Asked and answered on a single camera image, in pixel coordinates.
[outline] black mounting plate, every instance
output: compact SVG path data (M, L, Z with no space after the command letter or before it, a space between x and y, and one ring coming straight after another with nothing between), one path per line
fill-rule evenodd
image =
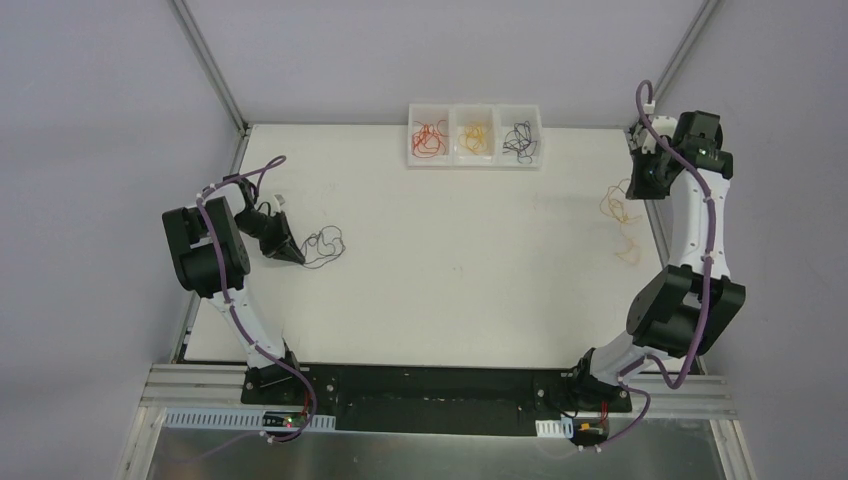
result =
M318 396L318 413L336 417L336 429L368 432L535 436L536 420L560 411L600 412L600 402L575 402L567 369L495 369L301 364ZM303 405L305 388L287 378L242 389L242 403ZM629 396L609 403L630 412Z

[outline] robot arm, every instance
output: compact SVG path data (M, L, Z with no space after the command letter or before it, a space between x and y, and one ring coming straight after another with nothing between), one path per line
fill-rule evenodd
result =
M703 271L709 216L702 187L639 123L630 132L633 171L627 198L670 195L674 237L668 265L633 300L626 330L609 344L589 350L568 378L569 388L589 399L614 398L620 383L626 384L648 366L639 364L640 359L666 360L687 354L696 336L705 281L711 298L698 355L710 349L745 301L745 287L731 282L724 256L724 202L733 176L733 157L720 150L719 117L686 112L680 122L654 117L652 125L660 135L671 138L672 148L698 169L711 191L716 223L710 278L705 280Z
M282 336L271 334L251 298L247 284L250 259L239 231L258 239L266 257L298 264L303 264L305 259L294 241L285 213L266 215L258 211L254 208L253 192L253 184L241 178L218 188L205 200L205 210L223 254L227 295L221 288L221 272L209 238L209 225L197 206L165 212L162 222L180 284L209 299L221 312L247 352L248 376L253 377L252 383L266 386L288 378L268 356L295 367L297 360ZM233 317L231 306L237 318ZM259 349L270 355L261 354Z

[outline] plastic storage bin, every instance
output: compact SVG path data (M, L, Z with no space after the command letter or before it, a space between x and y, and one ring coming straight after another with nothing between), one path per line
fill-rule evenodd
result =
M411 167L519 168L542 165L542 118L536 105L411 104Z
M500 132L497 165L538 168L542 165L542 117L536 105L498 105Z
M445 167L453 164L453 109L450 105L410 105L406 139L407 164Z

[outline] purple wall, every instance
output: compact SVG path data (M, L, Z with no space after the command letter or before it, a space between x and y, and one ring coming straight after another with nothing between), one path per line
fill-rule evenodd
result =
M189 0L252 122L406 125L410 103L536 103L622 126L701 0Z
M722 116L726 251L748 302L707 356L763 479L845 478L848 4L729 1L660 111Z
M164 0L4 2L0 85L0 478L111 478L235 130Z

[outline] white tabletop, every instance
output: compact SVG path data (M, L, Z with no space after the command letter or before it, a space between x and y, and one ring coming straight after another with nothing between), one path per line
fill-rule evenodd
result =
M628 233L598 205L630 175L618 130L545 129L538 171L406 166L405 126L257 125L243 172L265 176L301 241L329 224L347 251L319 270L268 260L245 237L250 288L301 362L568 367L620 333L660 271L642 202ZM203 302L187 360L244 361Z

